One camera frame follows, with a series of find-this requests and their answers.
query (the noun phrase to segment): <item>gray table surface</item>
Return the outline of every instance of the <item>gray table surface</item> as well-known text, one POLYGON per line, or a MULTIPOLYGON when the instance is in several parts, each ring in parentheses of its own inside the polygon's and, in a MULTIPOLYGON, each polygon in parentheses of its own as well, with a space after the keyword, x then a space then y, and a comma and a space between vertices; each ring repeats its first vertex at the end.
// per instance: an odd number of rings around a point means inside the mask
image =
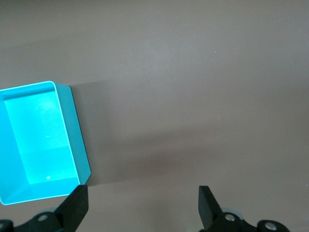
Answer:
POLYGON ((71 86, 92 168, 79 232, 197 232, 199 185, 309 231, 309 1, 1 1, 0 88, 45 80, 71 86))

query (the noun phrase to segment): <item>plastic tray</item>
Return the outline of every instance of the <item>plastic tray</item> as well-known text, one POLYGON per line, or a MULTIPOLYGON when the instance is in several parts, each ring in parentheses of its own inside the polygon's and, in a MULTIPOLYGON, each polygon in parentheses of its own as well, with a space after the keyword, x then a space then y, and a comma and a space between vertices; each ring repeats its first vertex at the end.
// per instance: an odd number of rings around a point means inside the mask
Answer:
POLYGON ((0 90, 0 201, 69 195, 90 167, 69 86, 52 81, 0 90))

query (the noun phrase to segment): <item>metal bolt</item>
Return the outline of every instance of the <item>metal bolt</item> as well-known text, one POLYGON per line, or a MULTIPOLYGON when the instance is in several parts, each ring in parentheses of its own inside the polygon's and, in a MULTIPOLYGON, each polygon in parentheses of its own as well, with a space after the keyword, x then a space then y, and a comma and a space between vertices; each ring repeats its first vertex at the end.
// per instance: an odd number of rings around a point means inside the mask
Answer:
POLYGON ((228 221, 235 221, 235 217, 233 215, 231 215, 231 214, 227 214, 225 216, 225 219, 228 220, 228 221))
POLYGON ((48 218, 48 216, 44 214, 44 215, 41 215, 41 216, 38 217, 38 221, 44 221, 47 218, 48 218))
POLYGON ((276 231, 277 230, 277 227, 273 223, 271 223, 271 222, 266 222, 265 223, 265 227, 267 229, 271 230, 271 231, 276 231))

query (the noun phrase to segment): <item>cyan plastic bin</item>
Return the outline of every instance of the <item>cyan plastic bin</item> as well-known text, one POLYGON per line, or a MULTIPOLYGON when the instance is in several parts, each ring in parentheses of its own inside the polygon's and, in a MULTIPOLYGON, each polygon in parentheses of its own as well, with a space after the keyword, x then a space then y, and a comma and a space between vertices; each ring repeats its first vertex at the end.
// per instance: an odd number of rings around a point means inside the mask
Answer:
POLYGON ((90 176, 69 86, 45 81, 0 90, 0 201, 69 195, 90 176))

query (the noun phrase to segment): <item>screw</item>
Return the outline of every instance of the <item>screw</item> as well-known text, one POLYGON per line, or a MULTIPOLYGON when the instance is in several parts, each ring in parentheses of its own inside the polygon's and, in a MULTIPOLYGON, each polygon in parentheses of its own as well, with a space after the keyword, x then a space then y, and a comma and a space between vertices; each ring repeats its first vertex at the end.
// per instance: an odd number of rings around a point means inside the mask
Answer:
POLYGON ((228 220, 228 221, 235 221, 235 217, 233 215, 231 215, 231 214, 227 214, 225 216, 225 219, 228 220))
POLYGON ((41 216, 38 217, 38 221, 44 221, 44 220, 46 220, 47 218, 48 218, 48 216, 45 215, 45 214, 43 214, 43 215, 41 215, 41 216))
POLYGON ((276 231, 277 230, 277 227, 273 223, 271 223, 271 222, 266 222, 265 223, 265 227, 267 229, 271 230, 271 231, 276 231))

